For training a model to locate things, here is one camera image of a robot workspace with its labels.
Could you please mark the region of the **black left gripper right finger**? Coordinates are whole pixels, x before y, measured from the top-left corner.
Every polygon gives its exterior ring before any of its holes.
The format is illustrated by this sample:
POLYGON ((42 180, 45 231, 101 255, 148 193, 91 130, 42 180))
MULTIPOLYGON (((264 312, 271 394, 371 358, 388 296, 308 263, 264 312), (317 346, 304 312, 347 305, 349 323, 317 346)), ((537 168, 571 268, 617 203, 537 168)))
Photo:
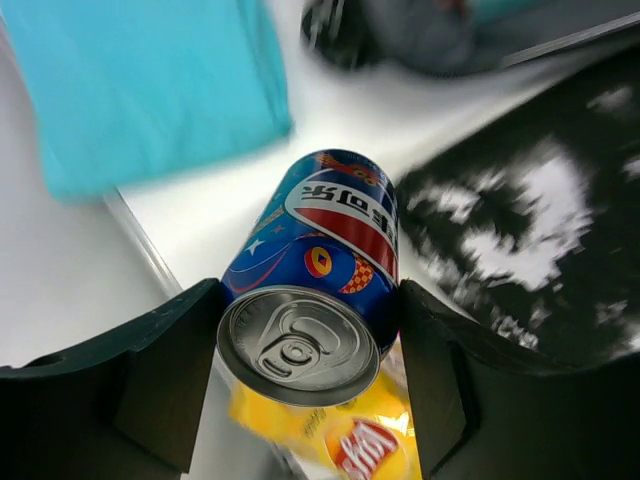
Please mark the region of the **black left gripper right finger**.
POLYGON ((427 479, 635 479, 639 357, 588 368, 521 347, 411 280, 401 347, 427 479))

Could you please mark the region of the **turquoise shorts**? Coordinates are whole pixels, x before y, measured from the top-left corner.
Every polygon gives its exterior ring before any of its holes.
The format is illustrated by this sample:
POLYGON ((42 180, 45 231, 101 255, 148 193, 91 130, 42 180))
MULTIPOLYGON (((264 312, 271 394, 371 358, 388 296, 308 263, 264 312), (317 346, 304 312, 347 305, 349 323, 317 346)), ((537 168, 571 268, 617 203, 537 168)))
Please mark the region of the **turquoise shorts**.
POLYGON ((261 1, 5 1, 1 17, 57 198, 218 163, 291 129, 261 1))

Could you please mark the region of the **black white tie-dye shirt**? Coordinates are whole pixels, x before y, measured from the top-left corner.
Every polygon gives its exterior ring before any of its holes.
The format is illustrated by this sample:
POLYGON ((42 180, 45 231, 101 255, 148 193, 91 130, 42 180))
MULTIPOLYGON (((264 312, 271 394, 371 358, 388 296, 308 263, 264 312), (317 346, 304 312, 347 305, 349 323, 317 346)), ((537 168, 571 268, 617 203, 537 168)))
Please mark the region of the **black white tie-dye shirt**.
POLYGON ((408 172, 425 275, 496 334, 591 366, 639 349, 639 51, 589 66, 408 172))

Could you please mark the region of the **yellow chips bag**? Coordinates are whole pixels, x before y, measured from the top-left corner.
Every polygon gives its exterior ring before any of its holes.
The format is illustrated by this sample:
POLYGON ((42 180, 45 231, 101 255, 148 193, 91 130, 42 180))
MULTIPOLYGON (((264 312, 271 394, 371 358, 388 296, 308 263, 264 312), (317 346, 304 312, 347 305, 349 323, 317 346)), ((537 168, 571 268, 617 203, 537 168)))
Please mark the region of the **yellow chips bag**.
POLYGON ((236 381, 229 414, 252 433, 343 479, 422 477, 400 342, 371 387, 347 403, 294 407, 236 381))

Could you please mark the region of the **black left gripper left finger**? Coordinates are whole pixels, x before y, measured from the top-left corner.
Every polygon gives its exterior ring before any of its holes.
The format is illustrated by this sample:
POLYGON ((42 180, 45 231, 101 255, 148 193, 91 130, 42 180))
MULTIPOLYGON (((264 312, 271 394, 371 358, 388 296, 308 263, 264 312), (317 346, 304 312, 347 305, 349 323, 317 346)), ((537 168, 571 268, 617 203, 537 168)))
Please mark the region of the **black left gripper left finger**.
POLYGON ((1 370, 5 479, 188 473, 223 310, 216 279, 23 367, 1 370))

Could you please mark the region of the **blue pepsi can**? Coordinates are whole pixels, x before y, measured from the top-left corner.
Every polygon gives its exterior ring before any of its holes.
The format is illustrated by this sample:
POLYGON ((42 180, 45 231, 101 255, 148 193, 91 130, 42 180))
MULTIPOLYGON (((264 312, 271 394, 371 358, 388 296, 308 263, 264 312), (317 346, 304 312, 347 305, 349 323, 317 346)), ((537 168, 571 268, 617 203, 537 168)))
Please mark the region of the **blue pepsi can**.
POLYGON ((398 335, 398 260, 397 197, 384 171, 343 149, 304 156, 222 276, 223 362, 284 404, 359 396, 398 335))

